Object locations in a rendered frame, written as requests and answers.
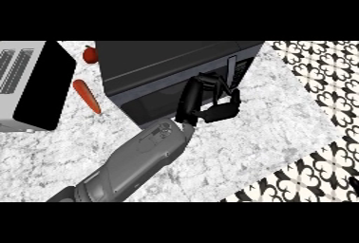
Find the orange carrot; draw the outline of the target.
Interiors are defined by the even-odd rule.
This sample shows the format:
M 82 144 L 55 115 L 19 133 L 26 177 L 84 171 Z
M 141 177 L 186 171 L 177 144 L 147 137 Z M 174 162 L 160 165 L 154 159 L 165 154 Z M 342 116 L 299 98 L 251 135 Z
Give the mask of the orange carrot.
M 92 92 L 91 92 L 89 87 L 87 86 L 85 82 L 82 80 L 75 80 L 72 82 L 72 88 L 73 88 L 76 94 L 79 95 L 82 101 L 88 105 L 88 107 L 98 114 L 100 113 L 100 107 L 98 107 Z

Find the dark grey microwave door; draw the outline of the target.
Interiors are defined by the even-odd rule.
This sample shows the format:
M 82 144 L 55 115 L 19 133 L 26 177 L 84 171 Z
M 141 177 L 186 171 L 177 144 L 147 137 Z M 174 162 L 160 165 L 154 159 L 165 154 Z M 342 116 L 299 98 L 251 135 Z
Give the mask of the dark grey microwave door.
M 104 84 L 104 95 L 135 125 L 144 129 L 157 119 L 175 116 L 180 93 L 191 76 L 199 73 L 217 75 L 224 78 L 227 85 L 236 85 L 251 62 L 252 59 L 237 60 L 233 55 L 190 67 L 177 74 L 128 88 L 125 91 L 113 91 Z

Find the dark grey microwave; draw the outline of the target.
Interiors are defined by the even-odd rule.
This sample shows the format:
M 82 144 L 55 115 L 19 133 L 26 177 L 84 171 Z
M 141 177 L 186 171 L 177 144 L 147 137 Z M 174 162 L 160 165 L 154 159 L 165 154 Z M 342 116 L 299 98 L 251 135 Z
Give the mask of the dark grey microwave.
M 219 58 L 256 56 L 261 41 L 97 41 L 101 86 L 125 91 Z

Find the grey toaster black side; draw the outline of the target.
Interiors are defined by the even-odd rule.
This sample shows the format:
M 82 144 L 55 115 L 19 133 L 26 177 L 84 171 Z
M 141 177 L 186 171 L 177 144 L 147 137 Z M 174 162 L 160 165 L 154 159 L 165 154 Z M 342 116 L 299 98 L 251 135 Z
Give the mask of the grey toaster black side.
M 0 41 L 0 132 L 55 129 L 73 70 L 55 41 Z

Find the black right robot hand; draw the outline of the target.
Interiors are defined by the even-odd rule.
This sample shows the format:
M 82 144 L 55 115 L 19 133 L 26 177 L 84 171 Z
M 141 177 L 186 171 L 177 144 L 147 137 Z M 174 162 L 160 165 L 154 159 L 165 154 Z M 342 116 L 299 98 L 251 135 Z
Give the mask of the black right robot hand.
M 352 190 L 347 192 L 347 195 L 359 197 L 359 180 L 354 177 L 348 177 L 348 185 Z

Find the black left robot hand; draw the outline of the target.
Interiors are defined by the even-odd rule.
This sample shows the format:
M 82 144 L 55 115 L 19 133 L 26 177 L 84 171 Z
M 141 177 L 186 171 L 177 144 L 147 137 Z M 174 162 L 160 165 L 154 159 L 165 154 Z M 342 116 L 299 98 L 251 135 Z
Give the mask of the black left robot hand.
M 212 106 L 202 111 L 205 91 L 212 94 Z M 222 77 L 215 73 L 199 73 L 188 79 L 180 94 L 175 122 L 194 126 L 199 118 L 205 123 L 230 119 L 239 112 L 239 104 L 239 90 L 228 88 Z

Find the red tomato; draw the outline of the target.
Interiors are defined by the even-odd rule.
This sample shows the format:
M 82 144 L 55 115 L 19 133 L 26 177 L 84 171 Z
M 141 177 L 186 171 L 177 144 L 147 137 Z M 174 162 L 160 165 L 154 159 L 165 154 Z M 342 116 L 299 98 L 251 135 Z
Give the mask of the red tomato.
M 89 46 L 85 46 L 82 59 L 87 64 L 94 64 L 97 62 L 97 52 L 95 49 Z

